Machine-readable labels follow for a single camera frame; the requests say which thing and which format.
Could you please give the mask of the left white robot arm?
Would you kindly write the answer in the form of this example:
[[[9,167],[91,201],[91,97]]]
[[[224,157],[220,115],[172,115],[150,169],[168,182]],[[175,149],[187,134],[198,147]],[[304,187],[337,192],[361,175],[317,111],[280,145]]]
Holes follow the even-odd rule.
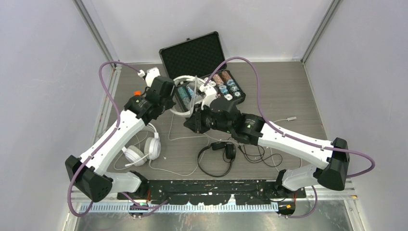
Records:
[[[91,201],[99,202],[110,193],[130,193],[136,199],[147,195],[147,180],[135,171],[112,173],[107,169],[126,143],[148,123],[175,105],[175,82],[157,76],[144,96],[129,99],[120,119],[79,157],[69,156],[65,167],[71,183]]]

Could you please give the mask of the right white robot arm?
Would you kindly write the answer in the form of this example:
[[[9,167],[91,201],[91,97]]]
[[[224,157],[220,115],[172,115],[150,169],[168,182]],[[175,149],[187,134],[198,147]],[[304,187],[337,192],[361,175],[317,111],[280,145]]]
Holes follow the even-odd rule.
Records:
[[[195,105],[183,125],[199,134],[211,129],[225,132],[239,143],[277,149],[308,161],[305,167],[279,172],[274,189],[280,197],[318,184],[335,191],[345,189],[350,157],[347,142],[341,138],[325,141],[304,136],[261,116],[242,113],[235,103],[221,98],[210,106]]]

